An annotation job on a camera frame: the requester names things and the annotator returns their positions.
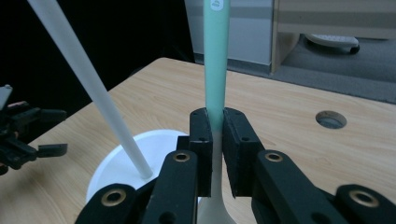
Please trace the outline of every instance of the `white round base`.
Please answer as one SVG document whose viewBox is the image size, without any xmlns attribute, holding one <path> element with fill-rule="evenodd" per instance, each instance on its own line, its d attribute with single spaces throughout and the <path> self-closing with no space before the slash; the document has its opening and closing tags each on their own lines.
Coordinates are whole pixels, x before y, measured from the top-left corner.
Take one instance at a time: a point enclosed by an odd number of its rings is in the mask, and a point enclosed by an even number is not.
<svg viewBox="0 0 396 224">
<path fill-rule="evenodd" d="M 165 156 L 176 150 L 177 137 L 180 135 L 187 134 L 175 130 L 154 130 L 134 137 L 153 172 L 153 176 L 148 179 L 140 176 L 123 147 L 117 146 L 105 157 L 93 174 L 88 186 L 86 202 L 96 191 L 107 185 L 119 183 L 139 189 L 156 178 L 161 171 Z"/>
</svg>

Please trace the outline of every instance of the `white stick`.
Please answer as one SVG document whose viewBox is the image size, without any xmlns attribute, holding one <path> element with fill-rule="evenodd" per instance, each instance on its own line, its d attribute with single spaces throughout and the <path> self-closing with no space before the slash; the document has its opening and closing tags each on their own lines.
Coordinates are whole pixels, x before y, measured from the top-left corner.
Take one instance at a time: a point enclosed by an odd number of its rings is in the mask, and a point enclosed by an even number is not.
<svg viewBox="0 0 396 224">
<path fill-rule="evenodd" d="M 152 176 L 143 154 L 139 150 L 120 112 L 114 105 L 84 48 L 78 41 L 66 16 L 56 0 L 28 0 L 52 40 L 66 58 L 85 91 L 90 95 L 102 116 L 119 138 L 120 144 L 142 178 Z"/>
</svg>

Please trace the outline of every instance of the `wooden table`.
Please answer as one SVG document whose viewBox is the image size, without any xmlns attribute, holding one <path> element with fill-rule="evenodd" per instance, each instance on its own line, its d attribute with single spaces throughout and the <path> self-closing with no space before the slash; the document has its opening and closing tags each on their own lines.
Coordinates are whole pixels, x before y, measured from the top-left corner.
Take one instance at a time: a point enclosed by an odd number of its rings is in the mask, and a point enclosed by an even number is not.
<svg viewBox="0 0 396 224">
<path fill-rule="evenodd" d="M 189 132 L 189 114 L 205 106 L 204 68 L 159 59 L 111 92 L 133 134 Z M 243 111 L 267 148 L 287 153 L 319 188 L 374 189 L 396 203 L 396 106 L 229 72 L 226 106 Z M 344 115 L 343 129 L 317 124 L 316 114 Z M 93 104 L 31 146 L 67 143 L 61 158 L 39 159 L 0 176 L 0 223 L 74 223 L 93 172 L 119 142 Z M 224 200 L 238 223 L 255 223 L 249 198 Z"/>
</svg>

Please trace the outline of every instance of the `teal tube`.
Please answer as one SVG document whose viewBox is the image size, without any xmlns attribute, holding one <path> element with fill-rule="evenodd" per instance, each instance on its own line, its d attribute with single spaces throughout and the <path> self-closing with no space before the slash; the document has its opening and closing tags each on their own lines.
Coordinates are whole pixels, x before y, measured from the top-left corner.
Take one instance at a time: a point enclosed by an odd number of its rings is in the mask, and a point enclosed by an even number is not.
<svg viewBox="0 0 396 224">
<path fill-rule="evenodd" d="M 205 105 L 212 131 L 221 131 L 225 105 L 230 0 L 204 1 Z"/>
</svg>

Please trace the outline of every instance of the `sticker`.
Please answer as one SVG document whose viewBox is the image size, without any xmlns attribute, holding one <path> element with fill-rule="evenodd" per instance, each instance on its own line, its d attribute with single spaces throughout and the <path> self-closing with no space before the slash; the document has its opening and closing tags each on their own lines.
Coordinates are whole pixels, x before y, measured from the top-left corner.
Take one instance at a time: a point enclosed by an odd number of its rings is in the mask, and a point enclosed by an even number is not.
<svg viewBox="0 0 396 224">
<path fill-rule="evenodd" d="M 210 8 L 215 11 L 220 11 L 224 7 L 224 0 L 210 0 Z"/>
</svg>

